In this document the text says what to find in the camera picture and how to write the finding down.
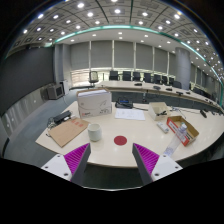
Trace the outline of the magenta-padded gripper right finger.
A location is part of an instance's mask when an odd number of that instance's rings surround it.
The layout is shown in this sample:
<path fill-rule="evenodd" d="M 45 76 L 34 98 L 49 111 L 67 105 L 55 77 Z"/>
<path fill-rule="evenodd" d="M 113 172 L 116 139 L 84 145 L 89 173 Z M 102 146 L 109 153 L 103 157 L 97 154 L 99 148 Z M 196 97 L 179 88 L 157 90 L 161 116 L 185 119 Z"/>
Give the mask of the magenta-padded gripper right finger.
<path fill-rule="evenodd" d="M 169 156 L 164 154 L 158 155 L 137 143 L 133 144 L 132 154 L 136 160 L 143 185 L 152 183 L 182 169 Z"/>

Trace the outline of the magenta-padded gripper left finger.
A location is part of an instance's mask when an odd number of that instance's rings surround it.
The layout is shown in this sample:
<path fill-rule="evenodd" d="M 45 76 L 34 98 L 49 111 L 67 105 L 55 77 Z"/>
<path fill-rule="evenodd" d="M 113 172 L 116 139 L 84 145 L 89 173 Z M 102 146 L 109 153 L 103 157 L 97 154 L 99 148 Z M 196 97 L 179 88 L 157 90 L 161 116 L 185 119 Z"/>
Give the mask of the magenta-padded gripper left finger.
<path fill-rule="evenodd" d="M 91 147 L 87 143 L 66 155 L 56 154 L 42 166 L 42 169 L 81 186 L 90 153 Z"/>

